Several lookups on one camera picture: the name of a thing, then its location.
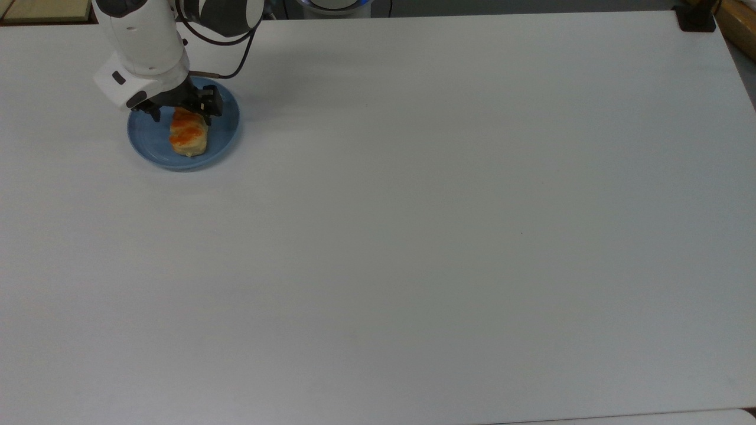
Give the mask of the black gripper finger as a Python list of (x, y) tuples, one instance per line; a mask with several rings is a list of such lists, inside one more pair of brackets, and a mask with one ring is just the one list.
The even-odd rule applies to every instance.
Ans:
[(206, 84), (202, 88), (191, 86), (187, 98), (187, 110), (202, 116), (206, 126), (213, 124), (214, 117), (223, 114), (224, 103), (216, 84)]
[(144, 112), (153, 119), (154, 123), (161, 121), (161, 105), (149, 99), (131, 100), (132, 112)]

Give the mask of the dark robot gripper body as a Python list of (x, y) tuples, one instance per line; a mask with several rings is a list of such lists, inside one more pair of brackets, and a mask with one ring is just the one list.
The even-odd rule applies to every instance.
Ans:
[(189, 59), (182, 52), (172, 62), (140, 64), (115, 52), (95, 73), (94, 82), (105, 96), (122, 109), (154, 105), (197, 107), (197, 88), (189, 78)]

